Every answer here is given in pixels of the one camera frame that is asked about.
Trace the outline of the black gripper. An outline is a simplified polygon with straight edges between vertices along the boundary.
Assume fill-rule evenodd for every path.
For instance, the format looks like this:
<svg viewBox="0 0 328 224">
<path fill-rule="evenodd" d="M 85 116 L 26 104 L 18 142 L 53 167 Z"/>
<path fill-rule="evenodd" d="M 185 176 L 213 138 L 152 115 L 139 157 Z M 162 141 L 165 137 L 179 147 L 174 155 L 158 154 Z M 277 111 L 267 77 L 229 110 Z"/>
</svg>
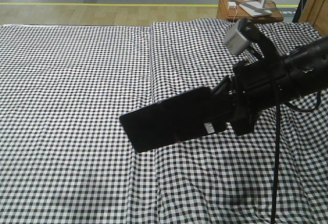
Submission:
<svg viewBox="0 0 328 224">
<path fill-rule="evenodd" d="M 290 100 L 290 82 L 281 61 L 272 65 L 265 60 L 251 64 L 242 60 L 233 66 L 234 77 L 225 76 L 212 90 L 214 106 L 236 106 L 237 115 L 230 121 L 236 135 L 254 131 L 259 113 Z"/>
</svg>

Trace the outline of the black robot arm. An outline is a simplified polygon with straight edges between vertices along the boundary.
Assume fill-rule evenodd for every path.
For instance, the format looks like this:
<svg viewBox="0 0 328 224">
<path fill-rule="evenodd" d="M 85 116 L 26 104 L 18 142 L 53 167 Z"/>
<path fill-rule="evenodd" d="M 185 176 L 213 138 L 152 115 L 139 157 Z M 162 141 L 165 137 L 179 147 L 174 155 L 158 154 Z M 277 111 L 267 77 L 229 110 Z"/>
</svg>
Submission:
<svg viewBox="0 0 328 224">
<path fill-rule="evenodd" d="M 266 37 L 257 41 L 257 61 L 241 60 L 213 92 L 215 110 L 209 124 L 222 132 L 230 124 L 236 135 L 254 131 L 261 111 L 327 89 L 327 38 L 280 55 Z"/>
</svg>

